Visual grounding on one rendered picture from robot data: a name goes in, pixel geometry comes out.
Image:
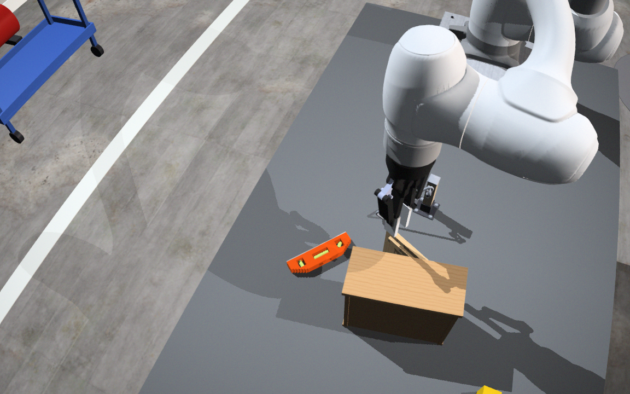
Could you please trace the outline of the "yellow tape measure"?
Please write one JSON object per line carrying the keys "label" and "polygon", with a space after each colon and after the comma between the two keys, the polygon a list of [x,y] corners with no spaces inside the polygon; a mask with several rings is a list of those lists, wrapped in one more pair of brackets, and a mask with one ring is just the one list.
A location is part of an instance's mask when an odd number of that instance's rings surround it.
{"label": "yellow tape measure", "polygon": [[501,394],[501,392],[497,391],[497,389],[494,389],[493,387],[483,386],[476,392],[476,394]]}

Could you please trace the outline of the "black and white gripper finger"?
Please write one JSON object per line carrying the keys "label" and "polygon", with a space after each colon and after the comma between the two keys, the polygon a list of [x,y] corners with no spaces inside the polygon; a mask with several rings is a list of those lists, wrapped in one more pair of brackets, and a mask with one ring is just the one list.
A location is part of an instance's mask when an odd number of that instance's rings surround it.
{"label": "black and white gripper finger", "polygon": [[[393,182],[392,178],[390,178],[387,186],[382,189],[375,190],[374,194],[377,195],[378,214],[386,220],[384,229],[387,230],[390,235],[396,237],[404,198],[407,194],[409,194],[409,190],[413,182],[406,180],[402,192],[392,189]],[[385,202],[385,204],[383,202]]]}
{"label": "black and white gripper finger", "polygon": [[400,224],[402,224],[402,226],[404,226],[405,228],[409,225],[412,209],[417,208],[417,204],[415,204],[415,197],[416,199],[420,199],[429,173],[422,179],[415,180],[410,187],[409,194],[407,194],[404,198],[403,206],[400,213]]}

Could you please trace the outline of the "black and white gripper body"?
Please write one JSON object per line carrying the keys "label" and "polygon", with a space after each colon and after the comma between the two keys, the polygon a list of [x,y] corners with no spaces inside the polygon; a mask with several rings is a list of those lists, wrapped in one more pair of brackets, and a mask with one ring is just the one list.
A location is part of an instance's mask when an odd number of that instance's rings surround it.
{"label": "black and white gripper body", "polygon": [[391,157],[386,157],[387,168],[388,168],[388,177],[387,184],[390,181],[390,178],[394,181],[392,184],[392,189],[398,190],[402,192],[404,189],[405,181],[412,181],[421,179],[430,172],[431,166],[433,163],[423,166],[423,167],[407,167],[396,164],[396,161]]}

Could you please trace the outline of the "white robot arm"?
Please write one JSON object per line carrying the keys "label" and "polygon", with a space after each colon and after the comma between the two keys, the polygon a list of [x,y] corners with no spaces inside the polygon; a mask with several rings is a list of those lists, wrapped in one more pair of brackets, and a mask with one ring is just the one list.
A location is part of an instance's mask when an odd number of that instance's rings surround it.
{"label": "white robot arm", "polygon": [[[622,37],[613,0],[473,0],[464,26],[413,27],[388,59],[383,149],[422,167],[449,144],[529,181],[576,182],[598,140],[576,109],[574,60],[609,60]],[[520,65],[522,42],[534,47]],[[497,82],[466,57],[507,71]]]}

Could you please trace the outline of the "brown wooden cabinet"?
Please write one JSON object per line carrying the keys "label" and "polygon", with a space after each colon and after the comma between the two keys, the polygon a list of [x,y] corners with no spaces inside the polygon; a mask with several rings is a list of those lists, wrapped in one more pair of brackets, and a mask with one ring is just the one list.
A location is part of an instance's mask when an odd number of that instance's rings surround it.
{"label": "brown wooden cabinet", "polygon": [[467,275],[468,268],[428,261],[387,232],[383,252],[352,248],[342,325],[442,346],[463,317]]}

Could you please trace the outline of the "orange spirit level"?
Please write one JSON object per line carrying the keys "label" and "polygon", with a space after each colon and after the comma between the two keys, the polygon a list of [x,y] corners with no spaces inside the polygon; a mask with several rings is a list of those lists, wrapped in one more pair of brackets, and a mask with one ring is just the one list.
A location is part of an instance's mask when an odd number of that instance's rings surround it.
{"label": "orange spirit level", "polygon": [[[314,269],[333,261],[337,257],[342,256],[343,252],[345,252],[350,243],[351,239],[348,237],[347,232],[343,232],[343,234],[337,235],[334,239],[327,240],[324,244],[317,245],[317,247],[307,250],[307,252],[290,259],[287,261],[287,266],[289,267],[291,273],[307,273],[313,271]],[[341,245],[343,246],[341,247]],[[301,267],[299,267],[299,265]]]}

